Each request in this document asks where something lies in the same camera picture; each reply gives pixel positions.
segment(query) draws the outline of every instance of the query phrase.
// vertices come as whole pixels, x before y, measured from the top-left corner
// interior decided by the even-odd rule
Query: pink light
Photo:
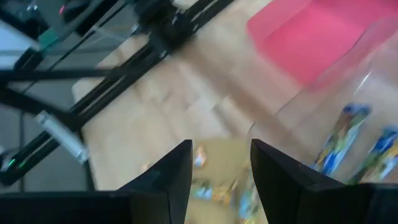
[[[63,6],[61,7],[61,9],[60,9],[60,15],[62,15],[64,8],[65,8],[65,5],[63,5]]]

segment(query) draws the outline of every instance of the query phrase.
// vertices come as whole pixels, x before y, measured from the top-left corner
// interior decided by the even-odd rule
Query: green led light
[[[13,159],[10,163],[8,163],[8,166],[11,166],[13,163],[15,163],[15,159]]]
[[[21,164],[19,164],[19,168],[21,168],[21,167],[24,166],[24,165],[25,165],[25,161],[22,162]]]

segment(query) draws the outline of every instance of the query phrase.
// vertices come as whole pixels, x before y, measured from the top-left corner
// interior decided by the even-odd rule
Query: white plastic part
[[[84,144],[56,117],[42,111],[35,120],[81,164],[87,161],[89,154]]]

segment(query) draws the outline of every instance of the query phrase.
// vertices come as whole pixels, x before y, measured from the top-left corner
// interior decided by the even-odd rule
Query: toy package
[[[383,134],[370,150],[349,184],[382,180],[398,162],[398,127],[384,128]]]
[[[338,167],[370,112],[369,105],[350,103],[343,108],[330,137],[315,161],[315,170],[329,175]]]
[[[203,146],[198,146],[193,150],[193,167],[202,168],[207,160],[207,155],[205,148]]]
[[[251,169],[247,170],[246,183],[239,201],[239,224],[254,224],[257,211],[259,210],[260,199]]]
[[[225,205],[233,205],[234,191],[237,180],[224,182],[221,185],[211,185],[206,179],[192,179],[191,194],[195,198],[220,202]]]

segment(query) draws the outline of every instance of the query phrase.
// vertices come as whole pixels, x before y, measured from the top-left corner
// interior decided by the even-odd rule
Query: colorful toy packaging
[[[260,199],[257,188],[254,184],[251,169],[248,169],[246,174],[246,183],[239,201],[239,224],[255,224],[259,204]]]
[[[350,103],[343,108],[330,137],[315,161],[315,170],[326,175],[335,171],[354,143],[359,127],[370,112],[369,105]]]
[[[398,127],[384,128],[381,137],[370,150],[349,184],[382,180],[398,162]]]
[[[234,191],[238,182],[225,182],[221,185],[211,185],[206,179],[192,179],[191,194],[195,198],[233,205]]]

